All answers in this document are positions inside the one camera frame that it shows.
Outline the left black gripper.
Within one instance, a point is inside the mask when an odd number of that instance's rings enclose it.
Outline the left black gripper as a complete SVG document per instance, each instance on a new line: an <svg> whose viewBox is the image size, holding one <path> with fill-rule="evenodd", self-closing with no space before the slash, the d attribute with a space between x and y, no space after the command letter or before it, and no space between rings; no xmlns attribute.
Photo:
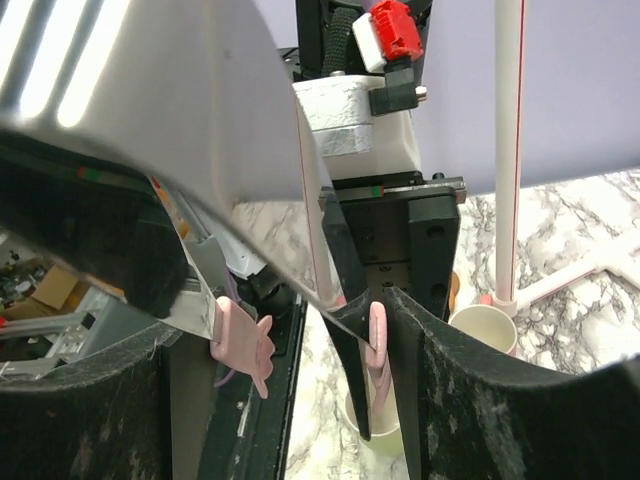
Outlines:
<svg viewBox="0 0 640 480"><path fill-rule="evenodd" d="M339 256L344 288L336 301L340 308L331 318L322 318L341 361L363 440L371 439L361 351L361 341L369 341L371 298L380 301L385 290L397 287L435 317L449 317L459 206L466 196L463 178L438 172L424 179L417 171L340 180L320 190L323 228L331 251ZM364 284L371 297L358 296Z"/></svg>

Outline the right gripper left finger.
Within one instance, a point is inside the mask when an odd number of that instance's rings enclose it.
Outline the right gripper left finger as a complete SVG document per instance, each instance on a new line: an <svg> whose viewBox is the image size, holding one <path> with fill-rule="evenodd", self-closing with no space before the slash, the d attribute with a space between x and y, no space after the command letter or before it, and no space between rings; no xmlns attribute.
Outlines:
<svg viewBox="0 0 640 480"><path fill-rule="evenodd" d="M195 479L216 364L156 324L38 380L1 383L4 479Z"/></svg>

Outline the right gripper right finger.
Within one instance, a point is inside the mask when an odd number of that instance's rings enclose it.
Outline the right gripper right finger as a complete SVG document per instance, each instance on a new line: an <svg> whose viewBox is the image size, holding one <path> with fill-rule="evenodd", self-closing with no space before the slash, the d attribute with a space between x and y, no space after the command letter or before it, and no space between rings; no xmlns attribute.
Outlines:
<svg viewBox="0 0 640 480"><path fill-rule="evenodd" d="M413 479L635 479L639 361L574 376L488 347L398 288L388 352Z"/></svg>

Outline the pink-handled metal tongs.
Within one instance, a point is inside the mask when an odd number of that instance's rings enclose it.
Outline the pink-handled metal tongs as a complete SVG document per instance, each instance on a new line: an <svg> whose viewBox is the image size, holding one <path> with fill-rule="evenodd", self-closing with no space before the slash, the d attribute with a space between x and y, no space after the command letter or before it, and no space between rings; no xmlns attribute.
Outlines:
<svg viewBox="0 0 640 480"><path fill-rule="evenodd" d="M251 1L5 1L1 227L205 338L265 394L273 318L212 279L261 263L355 339L364 404L391 390L371 300L299 94Z"/></svg>

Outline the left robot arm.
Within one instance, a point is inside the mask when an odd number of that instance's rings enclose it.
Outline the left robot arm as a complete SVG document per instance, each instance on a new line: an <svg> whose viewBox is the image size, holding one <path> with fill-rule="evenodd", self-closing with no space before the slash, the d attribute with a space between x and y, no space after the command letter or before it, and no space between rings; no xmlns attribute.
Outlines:
<svg viewBox="0 0 640 480"><path fill-rule="evenodd" d="M450 313L461 178L420 170L412 111L427 1L300 1L294 86L329 177L317 195L338 287L324 321L346 373L359 434L372 435L392 387L385 299Z"/></svg>

